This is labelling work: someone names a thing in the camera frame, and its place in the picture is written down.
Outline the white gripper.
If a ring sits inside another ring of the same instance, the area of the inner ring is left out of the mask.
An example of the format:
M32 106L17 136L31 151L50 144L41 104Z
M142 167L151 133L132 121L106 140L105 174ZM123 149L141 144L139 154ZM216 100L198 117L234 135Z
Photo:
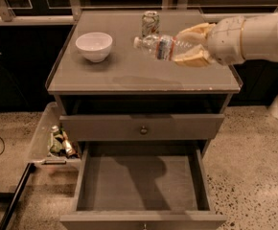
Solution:
M180 31L175 36L177 40L199 45L175 55L173 62L187 67L206 67L215 60L222 65L244 63L241 45L244 22L243 16L235 16L217 24L201 23ZM209 52L202 46L206 43Z

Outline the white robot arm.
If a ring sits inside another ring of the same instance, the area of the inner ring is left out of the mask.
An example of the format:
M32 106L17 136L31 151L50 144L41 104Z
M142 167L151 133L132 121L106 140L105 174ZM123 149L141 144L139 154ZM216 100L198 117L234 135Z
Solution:
M179 66L203 67L214 61L233 65L261 59L278 62L278 12L197 24L179 32L176 39L194 45L173 57Z

